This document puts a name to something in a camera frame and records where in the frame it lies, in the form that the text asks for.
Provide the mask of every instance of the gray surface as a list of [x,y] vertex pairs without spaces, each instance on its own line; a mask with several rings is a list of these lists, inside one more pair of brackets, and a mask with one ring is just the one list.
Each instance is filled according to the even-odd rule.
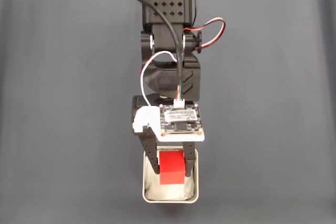
[[141,6],[6,1],[1,224],[336,222],[323,0],[198,1],[198,24],[223,16],[227,29],[199,57],[206,141],[190,206],[141,197]]

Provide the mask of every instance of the red and white wire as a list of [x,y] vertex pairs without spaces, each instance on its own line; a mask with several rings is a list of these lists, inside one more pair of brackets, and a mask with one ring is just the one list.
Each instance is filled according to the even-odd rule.
[[[148,67],[148,65],[152,62],[152,60],[158,56],[158,55],[161,55],[161,54],[168,54],[172,59],[173,61],[177,62],[177,60],[175,59],[174,55],[169,52],[169,51],[159,51],[159,52],[156,52],[155,54],[153,54],[149,59],[148,61],[145,63],[145,65],[143,66],[142,70],[141,70],[141,73],[140,73],[140,88],[141,88],[141,92],[142,92],[142,96],[143,98],[145,99],[146,103],[148,104],[148,106],[151,106],[151,104],[149,103],[146,95],[145,95],[145,91],[143,90],[143,74],[145,73],[146,71],[146,68]],[[180,93],[180,86],[177,87],[177,96],[176,96],[176,99],[178,99],[178,97],[180,97],[179,95]]]
[[202,44],[202,48],[206,48],[208,46],[211,46],[213,43],[215,43],[223,34],[224,30],[225,30],[225,21],[220,18],[220,17],[217,17],[217,18],[213,18],[211,20],[209,20],[207,23],[205,23],[203,26],[200,26],[200,27],[191,27],[191,28],[185,28],[184,30],[187,30],[187,31],[198,31],[198,30],[202,30],[204,27],[206,27],[207,25],[213,23],[213,22],[222,22],[222,27],[219,31],[219,33],[216,35],[215,38],[213,38],[212,40],[210,40],[209,42],[205,43],[205,44]]

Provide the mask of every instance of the circuit board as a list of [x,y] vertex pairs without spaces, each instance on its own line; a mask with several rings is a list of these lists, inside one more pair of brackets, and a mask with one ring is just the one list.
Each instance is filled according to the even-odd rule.
[[203,133],[201,115],[197,104],[184,108],[173,105],[160,105],[161,135]]

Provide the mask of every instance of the wire connector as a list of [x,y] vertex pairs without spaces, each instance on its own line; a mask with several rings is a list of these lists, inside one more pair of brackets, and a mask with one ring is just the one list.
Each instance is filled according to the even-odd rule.
[[185,105],[185,101],[184,101],[184,99],[183,99],[183,100],[177,100],[177,99],[174,99],[174,108],[175,108],[175,109],[181,109],[181,108],[184,108],[184,105]]

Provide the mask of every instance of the red block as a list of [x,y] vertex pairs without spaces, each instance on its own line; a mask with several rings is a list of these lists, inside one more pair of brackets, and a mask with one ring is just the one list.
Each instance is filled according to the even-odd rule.
[[160,185],[184,184],[183,151],[160,151]]

